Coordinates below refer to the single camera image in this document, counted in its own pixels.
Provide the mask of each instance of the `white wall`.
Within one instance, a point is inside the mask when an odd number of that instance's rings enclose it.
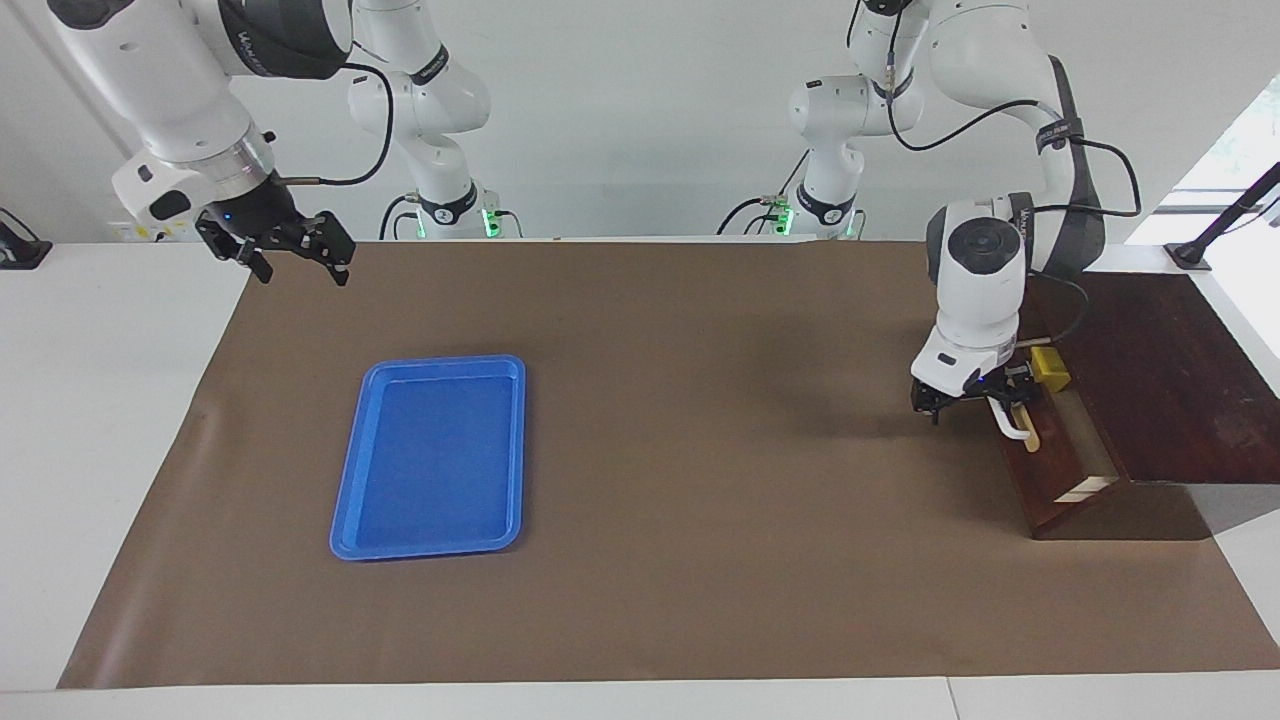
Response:
[[[47,32],[42,0],[5,1]],[[777,190],[804,149],[786,122],[787,97],[805,79],[849,72],[850,9],[847,0],[433,3],[454,59],[479,72],[494,97],[490,124],[461,142],[476,174],[534,236],[703,234],[739,200]],[[1274,0],[1044,0],[1032,13],[1042,44],[1071,73],[1089,136],[1129,151],[1148,205],[1280,70]],[[0,46],[22,32],[4,23]],[[10,67],[47,79],[51,70],[37,55],[6,53],[6,86],[14,82]],[[922,79],[929,82],[927,68]],[[279,133],[287,174],[330,177],[362,172],[378,150],[378,140],[348,118],[346,86],[233,83],[260,126]],[[42,142],[27,145],[40,147],[84,214],[115,213],[101,188],[116,156],[97,141],[88,142],[92,161],[63,151],[102,132],[92,117],[68,92],[18,91],[24,101],[5,102],[0,118],[23,124],[37,110],[63,118],[28,124],[31,140]],[[911,137],[932,140],[972,113],[931,95]],[[861,147],[868,237],[915,237],[950,200],[1041,183],[1025,128],[1007,118],[928,154],[906,152],[888,138]],[[1124,206],[1121,168],[1100,158],[1094,173],[1103,202]],[[0,192],[17,192],[12,186],[20,182],[6,177]],[[410,187],[393,158],[364,187],[303,188],[298,199],[310,210],[338,211],[353,234],[370,236],[387,201]],[[47,195],[22,200],[42,222],[56,222],[67,208]],[[1134,224],[1112,223],[1115,238]]]

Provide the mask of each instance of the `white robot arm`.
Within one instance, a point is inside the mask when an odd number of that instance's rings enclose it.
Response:
[[[1024,122],[1044,190],[952,202],[929,223],[938,316],[911,364],[913,402],[937,419],[956,400],[997,398],[992,409],[1001,428],[1023,439],[1004,416],[1016,401],[1004,366],[1015,350],[1027,274],[1075,278],[1102,254],[1103,215],[1137,211],[1098,206],[1084,151],[1096,143],[1084,140],[1062,64],[1030,32],[1025,1],[938,1],[929,22],[936,26],[931,60],[938,88],[965,105]],[[891,64],[890,73],[896,70]],[[1139,202],[1137,192],[1134,200]]]
[[[887,88],[896,87],[893,111],[899,129],[915,127],[924,110],[923,94],[910,72],[896,86],[887,74],[884,60],[893,23],[895,15],[859,12],[849,46],[858,74],[820,77],[791,95],[791,124],[810,150],[804,177],[787,197],[794,211],[794,233],[833,238],[849,232],[865,165],[863,154],[851,142],[856,137],[892,133]],[[928,10],[923,5],[905,8],[897,36],[897,55],[905,60],[904,67],[911,67],[927,24]]]
[[[141,222],[195,219],[214,254],[262,282],[262,250],[347,281],[355,243],[332,213],[303,217],[232,74],[323,79],[347,61],[346,0],[47,0],[73,58],[143,149],[111,182]]]
[[[1030,127],[1044,188],[952,202],[929,222],[938,315],[911,364],[913,404],[937,419],[960,398],[993,398],[1001,428],[1014,437],[1002,415],[1015,400],[1004,366],[1015,350],[1027,274],[1074,278],[1102,254],[1102,217],[1137,214],[1098,208],[1084,149],[1111,147],[1084,138],[1066,72],[1032,35],[1024,0],[861,0],[850,44],[860,74],[810,82],[792,97],[813,158],[795,191],[794,228],[832,237],[851,220],[861,159],[850,138],[892,135],[910,150],[928,150],[974,124],[927,146],[902,137],[922,114],[913,78],[925,32],[945,95],[986,110],[980,118],[1004,113]]]
[[[393,143],[417,186],[413,199],[426,237],[497,236],[497,195],[471,177],[462,149],[445,137],[489,120],[484,83],[451,59],[424,0],[356,0],[355,9],[367,38],[365,46],[392,67]],[[381,135],[387,102],[378,83],[366,79],[352,83],[348,104],[361,127]]]

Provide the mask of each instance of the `plastic tray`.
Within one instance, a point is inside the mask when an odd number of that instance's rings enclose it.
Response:
[[[329,547],[343,560],[502,550],[520,534],[525,364],[396,360],[365,374]]]

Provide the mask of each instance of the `table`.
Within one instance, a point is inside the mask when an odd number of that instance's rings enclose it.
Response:
[[[1106,269],[1152,268],[1140,252],[1112,252]],[[0,689],[54,687],[115,548],[163,460],[196,382],[234,307],[244,275],[211,261],[204,247],[63,245],[38,273],[0,275]],[[1215,296],[1211,279],[1198,281]],[[1254,343],[1219,306],[1247,348]],[[1277,387],[1276,365],[1256,360]],[[1280,573],[1268,568],[1280,518],[1263,518],[1220,538],[1233,566],[1275,633]],[[1073,697],[1073,712],[1115,716],[1252,717],[1280,701],[1280,673],[1196,676],[1048,679],[910,679],[588,685],[449,685],[189,688],[108,693],[0,696],[0,715],[159,716],[182,706],[216,716],[293,705],[339,716],[343,707],[497,717],[508,702],[539,716],[599,716],[602,708],[668,716],[797,715],[881,717],[1014,717],[1036,698]],[[1199,710],[1190,698],[1198,698]]]

